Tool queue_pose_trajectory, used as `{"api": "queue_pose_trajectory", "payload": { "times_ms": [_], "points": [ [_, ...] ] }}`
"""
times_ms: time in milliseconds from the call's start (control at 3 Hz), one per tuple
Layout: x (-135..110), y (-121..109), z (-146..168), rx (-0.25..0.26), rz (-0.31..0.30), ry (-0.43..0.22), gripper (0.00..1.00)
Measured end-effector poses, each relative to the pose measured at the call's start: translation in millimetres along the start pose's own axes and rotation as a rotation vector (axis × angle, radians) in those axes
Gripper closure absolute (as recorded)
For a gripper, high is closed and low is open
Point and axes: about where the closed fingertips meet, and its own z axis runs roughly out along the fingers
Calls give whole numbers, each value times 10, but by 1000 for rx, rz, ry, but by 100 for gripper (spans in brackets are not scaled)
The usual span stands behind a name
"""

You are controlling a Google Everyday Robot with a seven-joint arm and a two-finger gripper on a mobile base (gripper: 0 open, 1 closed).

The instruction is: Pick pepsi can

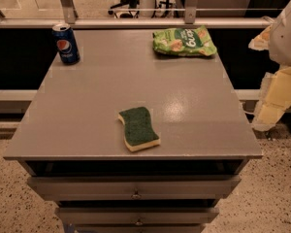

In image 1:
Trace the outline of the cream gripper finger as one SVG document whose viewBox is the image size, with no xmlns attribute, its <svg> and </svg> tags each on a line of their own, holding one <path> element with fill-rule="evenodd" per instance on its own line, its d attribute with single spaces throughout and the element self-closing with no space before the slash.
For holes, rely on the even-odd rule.
<svg viewBox="0 0 291 233">
<path fill-rule="evenodd" d="M 250 41 L 248 47 L 252 50 L 268 50 L 271 29 L 271 26 L 265 28 L 259 35 Z"/>
<path fill-rule="evenodd" d="M 258 103 L 254 110 L 252 128 L 256 131 L 269 131 L 275 127 L 283 115 L 284 111 L 281 108 Z"/>
</svg>

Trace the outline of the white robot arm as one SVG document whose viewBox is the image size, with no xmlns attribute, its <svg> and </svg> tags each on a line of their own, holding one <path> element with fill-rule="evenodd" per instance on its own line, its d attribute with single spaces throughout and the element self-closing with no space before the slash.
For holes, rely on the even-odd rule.
<svg viewBox="0 0 291 233">
<path fill-rule="evenodd" d="M 248 45 L 252 50 L 267 50 L 270 60 L 279 64 L 274 73 L 262 79 L 259 101 L 254 109 L 252 128 L 268 131 L 275 127 L 291 107 L 291 0 L 272 22 Z"/>
</svg>

